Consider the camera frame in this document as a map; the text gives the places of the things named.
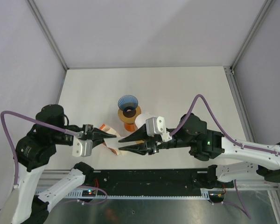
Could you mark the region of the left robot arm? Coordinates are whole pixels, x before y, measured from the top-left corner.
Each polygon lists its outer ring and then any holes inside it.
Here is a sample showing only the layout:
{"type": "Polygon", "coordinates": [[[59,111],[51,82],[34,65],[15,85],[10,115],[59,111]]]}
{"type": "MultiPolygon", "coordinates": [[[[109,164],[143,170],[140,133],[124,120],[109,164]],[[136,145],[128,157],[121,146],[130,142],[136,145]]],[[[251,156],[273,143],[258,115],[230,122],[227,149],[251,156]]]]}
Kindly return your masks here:
{"type": "Polygon", "coordinates": [[[15,167],[12,192],[0,209],[0,224],[42,224],[63,197],[81,185],[87,187],[93,183],[93,168],[80,162],[57,184],[35,195],[40,177],[56,153],[57,145],[72,147],[74,157],[86,157],[105,139],[115,137],[93,125],[70,125],[63,107],[56,104],[43,107],[34,119],[12,111],[1,112],[0,119],[15,167]],[[16,145],[7,129],[7,114],[33,123],[16,145]]]}

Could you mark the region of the blue glass dripper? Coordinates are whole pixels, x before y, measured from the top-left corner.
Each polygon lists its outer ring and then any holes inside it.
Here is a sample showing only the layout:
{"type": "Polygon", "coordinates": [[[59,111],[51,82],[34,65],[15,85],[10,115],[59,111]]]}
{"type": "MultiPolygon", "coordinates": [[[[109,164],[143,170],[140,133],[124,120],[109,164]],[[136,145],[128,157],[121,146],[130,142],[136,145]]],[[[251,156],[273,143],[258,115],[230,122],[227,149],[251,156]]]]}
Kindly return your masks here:
{"type": "Polygon", "coordinates": [[[122,111],[135,110],[138,106],[138,100],[133,95],[124,95],[118,100],[118,107],[122,111]]]}

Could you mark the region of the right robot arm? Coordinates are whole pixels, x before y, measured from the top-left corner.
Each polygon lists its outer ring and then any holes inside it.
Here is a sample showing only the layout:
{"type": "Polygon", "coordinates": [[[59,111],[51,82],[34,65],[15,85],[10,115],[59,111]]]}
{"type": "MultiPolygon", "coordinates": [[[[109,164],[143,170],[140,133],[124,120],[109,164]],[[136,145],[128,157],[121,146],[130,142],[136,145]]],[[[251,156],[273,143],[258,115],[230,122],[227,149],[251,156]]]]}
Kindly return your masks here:
{"type": "Polygon", "coordinates": [[[233,159],[230,165],[208,166],[206,182],[217,187],[233,180],[265,180],[280,183],[280,142],[275,145],[239,140],[223,131],[207,128],[207,122],[194,114],[184,116],[179,130],[165,127],[163,117],[146,120],[137,131],[120,139],[120,151],[153,155],[161,149],[189,148],[200,161],[233,159]]]}

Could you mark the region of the white paper coffee filter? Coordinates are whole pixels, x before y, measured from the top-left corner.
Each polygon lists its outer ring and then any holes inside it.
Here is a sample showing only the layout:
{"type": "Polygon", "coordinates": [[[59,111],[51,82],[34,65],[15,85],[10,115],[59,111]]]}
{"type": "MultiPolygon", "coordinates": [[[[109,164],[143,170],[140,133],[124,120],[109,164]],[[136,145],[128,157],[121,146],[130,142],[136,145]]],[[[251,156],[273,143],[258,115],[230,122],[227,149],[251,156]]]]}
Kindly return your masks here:
{"type": "Polygon", "coordinates": [[[157,117],[157,116],[149,112],[141,113],[140,115],[138,115],[134,122],[135,129],[139,129],[140,127],[142,127],[146,123],[146,120],[151,117],[157,117]]]}

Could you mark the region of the coffee filter pack orange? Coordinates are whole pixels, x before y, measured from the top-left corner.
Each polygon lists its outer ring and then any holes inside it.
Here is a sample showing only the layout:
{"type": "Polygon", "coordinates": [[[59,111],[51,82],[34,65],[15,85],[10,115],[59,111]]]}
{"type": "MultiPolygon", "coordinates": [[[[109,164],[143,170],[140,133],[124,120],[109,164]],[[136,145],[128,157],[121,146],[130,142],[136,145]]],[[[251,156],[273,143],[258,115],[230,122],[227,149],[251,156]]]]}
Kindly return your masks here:
{"type": "Polygon", "coordinates": [[[118,141],[121,139],[121,136],[117,133],[115,129],[110,127],[109,125],[103,124],[100,128],[103,132],[108,134],[115,135],[116,138],[105,139],[104,145],[112,151],[116,156],[124,156],[127,152],[119,150],[118,141]]]}

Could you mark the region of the orange glass carafe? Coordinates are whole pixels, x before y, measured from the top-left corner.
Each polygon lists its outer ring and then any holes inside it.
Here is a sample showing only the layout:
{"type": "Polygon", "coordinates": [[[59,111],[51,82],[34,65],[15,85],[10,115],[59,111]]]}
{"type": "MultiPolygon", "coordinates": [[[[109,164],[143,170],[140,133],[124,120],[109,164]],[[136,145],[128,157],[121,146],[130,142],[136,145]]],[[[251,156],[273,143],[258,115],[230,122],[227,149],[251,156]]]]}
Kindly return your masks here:
{"type": "Polygon", "coordinates": [[[132,124],[124,123],[124,128],[129,132],[134,132],[137,129],[134,123],[132,124]]]}

